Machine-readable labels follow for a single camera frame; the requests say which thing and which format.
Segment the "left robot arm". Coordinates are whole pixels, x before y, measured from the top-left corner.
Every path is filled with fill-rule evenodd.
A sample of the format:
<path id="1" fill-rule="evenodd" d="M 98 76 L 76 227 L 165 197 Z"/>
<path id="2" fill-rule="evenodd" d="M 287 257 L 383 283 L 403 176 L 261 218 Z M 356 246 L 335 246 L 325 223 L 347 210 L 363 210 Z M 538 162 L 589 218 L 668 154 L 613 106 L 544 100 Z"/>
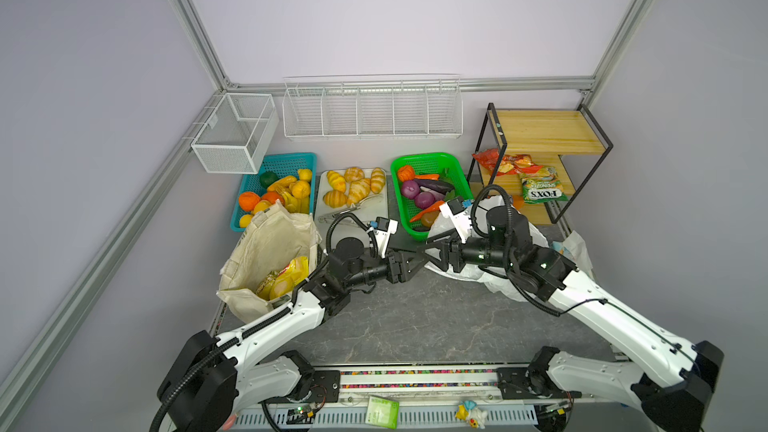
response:
<path id="1" fill-rule="evenodd" d="M 169 419 L 178 431 L 219 431 L 244 408 L 310 394 L 314 369 L 300 353 L 270 356 L 340 312 L 353 293 L 371 293 L 381 280 L 404 283 L 426 264 L 416 249 L 386 247 L 391 223 L 378 218 L 366 226 L 367 244 L 340 240 L 273 311 L 218 336 L 201 331 L 188 339 L 158 389 L 150 430 Z"/>

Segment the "beige canvas tote bag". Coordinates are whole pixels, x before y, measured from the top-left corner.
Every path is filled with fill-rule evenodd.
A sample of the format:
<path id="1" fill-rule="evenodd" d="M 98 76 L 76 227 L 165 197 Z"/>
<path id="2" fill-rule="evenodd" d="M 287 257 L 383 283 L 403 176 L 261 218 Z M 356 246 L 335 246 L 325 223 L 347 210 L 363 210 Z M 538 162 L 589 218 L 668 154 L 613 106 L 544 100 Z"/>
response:
<path id="1" fill-rule="evenodd" d="M 252 218 L 222 267 L 217 297 L 244 323 L 266 315 L 274 302 L 260 298 L 257 287 L 297 257 L 306 257 L 313 270 L 320 242 L 311 216 L 290 213 L 281 204 L 270 206 Z"/>

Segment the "yellow chips bag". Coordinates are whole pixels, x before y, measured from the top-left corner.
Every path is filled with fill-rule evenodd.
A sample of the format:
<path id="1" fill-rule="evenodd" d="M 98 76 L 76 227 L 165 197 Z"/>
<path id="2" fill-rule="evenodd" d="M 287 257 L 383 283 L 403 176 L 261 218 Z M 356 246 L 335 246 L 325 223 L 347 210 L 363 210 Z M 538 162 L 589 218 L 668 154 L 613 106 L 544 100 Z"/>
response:
<path id="1" fill-rule="evenodd" d="M 269 299 L 275 300 L 294 290 L 310 273 L 309 258 L 299 256 L 291 262 L 276 276 L 269 291 Z"/>

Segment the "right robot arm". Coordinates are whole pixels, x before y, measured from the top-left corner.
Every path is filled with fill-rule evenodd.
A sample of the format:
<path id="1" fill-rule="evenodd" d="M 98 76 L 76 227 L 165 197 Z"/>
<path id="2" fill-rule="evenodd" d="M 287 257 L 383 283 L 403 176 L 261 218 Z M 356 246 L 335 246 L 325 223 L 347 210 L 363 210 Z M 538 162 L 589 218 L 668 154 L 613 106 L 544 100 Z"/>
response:
<path id="1" fill-rule="evenodd" d="M 456 198 L 438 210 L 424 244 L 432 266 L 445 273 L 475 266 L 504 278 L 529 304 L 577 319 L 628 359 L 610 364 L 544 346 L 527 368 L 532 393 L 594 395 L 642 411 L 663 431 L 701 430 L 724 359 L 720 348 L 680 337 L 612 296 L 537 243 L 527 218 L 502 196 L 489 205 Z"/>

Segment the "green-yellow snack bag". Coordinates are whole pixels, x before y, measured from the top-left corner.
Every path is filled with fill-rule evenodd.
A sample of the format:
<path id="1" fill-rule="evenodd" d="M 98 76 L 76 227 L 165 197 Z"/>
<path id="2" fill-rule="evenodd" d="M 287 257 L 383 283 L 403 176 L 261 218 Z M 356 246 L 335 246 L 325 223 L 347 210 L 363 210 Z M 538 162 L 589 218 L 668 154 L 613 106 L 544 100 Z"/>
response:
<path id="1" fill-rule="evenodd" d="M 279 273 L 277 271 L 270 272 L 266 278 L 259 284 L 256 290 L 256 294 L 263 300 L 273 300 L 277 298 L 277 294 L 274 291 Z"/>

